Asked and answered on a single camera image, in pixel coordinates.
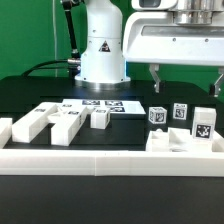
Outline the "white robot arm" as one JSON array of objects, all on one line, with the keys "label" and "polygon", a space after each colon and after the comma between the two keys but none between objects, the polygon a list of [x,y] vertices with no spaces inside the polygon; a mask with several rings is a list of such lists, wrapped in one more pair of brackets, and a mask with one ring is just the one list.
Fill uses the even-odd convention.
[{"label": "white robot arm", "polygon": [[130,81],[128,62],[147,63],[159,91],[161,64],[215,66],[216,96],[224,84],[224,0],[131,0],[126,22],[111,0],[85,0],[87,48],[76,81],[95,89]]}]

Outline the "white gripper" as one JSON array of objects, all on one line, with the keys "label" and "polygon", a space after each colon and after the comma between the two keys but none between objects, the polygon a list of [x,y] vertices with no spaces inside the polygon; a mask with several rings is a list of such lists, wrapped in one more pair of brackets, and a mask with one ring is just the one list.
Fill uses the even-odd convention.
[{"label": "white gripper", "polygon": [[[177,25],[171,12],[136,12],[127,20],[123,55],[128,62],[149,63],[149,72],[160,93],[164,82],[158,64],[224,66],[224,13],[214,13],[210,25]],[[210,85],[218,97],[224,83],[224,67]]]}]

